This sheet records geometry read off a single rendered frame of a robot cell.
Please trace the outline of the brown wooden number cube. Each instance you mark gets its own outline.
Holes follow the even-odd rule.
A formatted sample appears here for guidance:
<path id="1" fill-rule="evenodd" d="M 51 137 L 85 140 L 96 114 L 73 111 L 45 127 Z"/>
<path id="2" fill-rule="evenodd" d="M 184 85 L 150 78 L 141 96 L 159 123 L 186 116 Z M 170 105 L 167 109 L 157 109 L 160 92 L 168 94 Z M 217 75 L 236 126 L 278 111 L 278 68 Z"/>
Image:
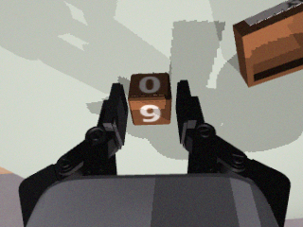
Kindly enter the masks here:
<path id="1" fill-rule="evenodd" d="M 128 102 L 135 126 L 169 124 L 171 101 L 168 73 L 131 75 Z"/>

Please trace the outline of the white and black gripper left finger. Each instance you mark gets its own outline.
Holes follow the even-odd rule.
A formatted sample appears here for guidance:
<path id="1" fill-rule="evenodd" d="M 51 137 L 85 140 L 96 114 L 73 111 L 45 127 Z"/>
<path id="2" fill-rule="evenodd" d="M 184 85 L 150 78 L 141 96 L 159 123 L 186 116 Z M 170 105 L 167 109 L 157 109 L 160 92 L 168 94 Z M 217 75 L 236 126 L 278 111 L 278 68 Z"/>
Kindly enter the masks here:
<path id="1" fill-rule="evenodd" d="M 125 143 L 128 111 L 123 85 L 113 83 L 109 99 L 103 101 L 98 124 L 86 132 L 84 140 L 55 165 L 41 169 L 20 183 L 24 227 L 38 199 L 50 185 L 78 176 L 117 175 L 116 153 Z"/>

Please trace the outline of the brown wooden tray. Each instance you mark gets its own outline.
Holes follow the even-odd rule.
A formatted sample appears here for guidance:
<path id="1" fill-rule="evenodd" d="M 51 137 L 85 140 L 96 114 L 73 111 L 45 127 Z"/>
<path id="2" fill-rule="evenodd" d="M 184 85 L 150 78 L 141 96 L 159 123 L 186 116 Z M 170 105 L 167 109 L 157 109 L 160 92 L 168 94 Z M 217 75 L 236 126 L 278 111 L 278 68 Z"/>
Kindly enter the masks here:
<path id="1" fill-rule="evenodd" d="M 288 0 L 233 25 L 248 88 L 303 69 L 303 0 Z"/>

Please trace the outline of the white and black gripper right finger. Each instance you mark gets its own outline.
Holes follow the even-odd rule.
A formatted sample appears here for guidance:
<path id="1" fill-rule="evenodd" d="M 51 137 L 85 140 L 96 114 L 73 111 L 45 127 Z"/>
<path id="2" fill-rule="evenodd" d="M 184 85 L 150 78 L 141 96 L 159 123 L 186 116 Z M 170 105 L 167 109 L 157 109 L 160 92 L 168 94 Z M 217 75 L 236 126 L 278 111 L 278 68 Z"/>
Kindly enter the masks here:
<path id="1" fill-rule="evenodd" d="M 188 151 L 187 173 L 222 173 L 243 177 L 263 193 L 278 227 L 284 227 L 291 190 L 289 178 L 254 159 L 216 135 L 205 123 L 199 98 L 188 81 L 177 82 L 176 116 L 180 144 Z"/>

